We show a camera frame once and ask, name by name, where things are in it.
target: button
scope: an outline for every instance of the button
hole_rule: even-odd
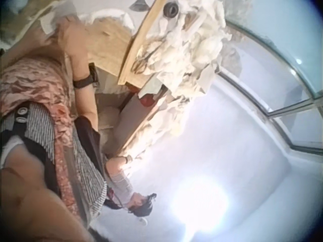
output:
[[[21,124],[27,123],[27,119],[25,117],[16,117],[16,121]]]
[[[19,109],[18,109],[18,111],[17,111],[17,113],[18,113],[19,115],[25,115],[27,112],[28,112],[28,108],[26,108],[26,107],[21,107],[21,108],[19,108]]]

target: sleeve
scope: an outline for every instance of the sleeve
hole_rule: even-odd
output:
[[[84,116],[79,116],[75,121],[75,128],[80,143],[85,153],[90,158],[95,168],[101,172],[100,134],[92,128],[91,122]]]

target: black wristband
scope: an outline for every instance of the black wristband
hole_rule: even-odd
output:
[[[73,81],[73,87],[76,89],[81,89],[93,83],[93,77],[90,74],[87,78],[84,78],[79,81]]]

